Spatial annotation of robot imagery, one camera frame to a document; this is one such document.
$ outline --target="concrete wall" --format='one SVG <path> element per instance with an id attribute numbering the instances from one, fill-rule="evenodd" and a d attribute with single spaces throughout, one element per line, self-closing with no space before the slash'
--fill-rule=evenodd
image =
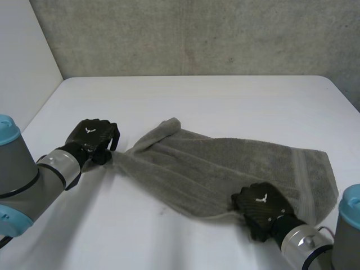
<path id="1" fill-rule="evenodd" d="M 30 0 L 64 78 L 323 75 L 360 109 L 359 0 Z"/>
<path id="2" fill-rule="evenodd" d="M 0 114 L 23 131 L 62 82 L 28 0 L 0 0 Z"/>

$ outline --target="white table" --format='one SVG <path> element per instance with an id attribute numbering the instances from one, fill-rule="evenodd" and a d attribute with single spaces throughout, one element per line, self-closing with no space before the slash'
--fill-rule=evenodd
<path id="1" fill-rule="evenodd" d="M 184 129 L 326 151 L 337 185 L 359 182 L 360 114 L 320 76 L 73 78 L 23 133 L 35 159 L 85 118 L 108 119 L 125 151 L 161 121 Z M 323 224 L 335 230 L 338 210 Z M 274 242 L 253 243 L 232 222 L 177 214 L 124 175 L 99 169 L 64 192 L 0 251 L 8 269 L 288 269 Z"/>

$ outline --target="white wall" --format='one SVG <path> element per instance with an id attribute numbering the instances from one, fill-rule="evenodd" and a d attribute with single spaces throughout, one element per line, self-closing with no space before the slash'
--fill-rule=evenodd
<path id="1" fill-rule="evenodd" d="M 0 114 L 23 131 L 62 82 L 28 0 L 0 0 Z"/>

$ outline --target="white logo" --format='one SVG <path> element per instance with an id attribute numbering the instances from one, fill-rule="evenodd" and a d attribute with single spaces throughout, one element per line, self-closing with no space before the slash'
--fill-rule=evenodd
<path id="1" fill-rule="evenodd" d="M 264 203 L 266 203 L 266 199 L 268 198 L 268 194 L 266 193 L 265 194 L 265 197 L 263 197 L 262 199 L 255 199 L 255 201 L 258 201 L 258 202 L 264 202 Z"/>
<path id="2" fill-rule="evenodd" d="M 93 130 L 89 130 L 88 128 L 85 128 L 85 130 L 86 130 L 86 133 L 90 133 L 90 132 L 94 132 L 96 129 L 93 129 Z"/>

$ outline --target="light blue cap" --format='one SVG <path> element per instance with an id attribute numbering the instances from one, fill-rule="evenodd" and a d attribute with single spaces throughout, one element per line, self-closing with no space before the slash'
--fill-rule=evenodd
<path id="1" fill-rule="evenodd" d="M 0 114 L 0 146 L 16 140 L 20 130 L 10 116 Z"/>
<path id="2" fill-rule="evenodd" d="M 0 235 L 22 235 L 34 222 L 22 212 L 0 204 Z"/>
<path id="3" fill-rule="evenodd" d="M 346 222 L 360 230 L 360 184 L 350 186 L 344 191 L 339 212 Z"/>

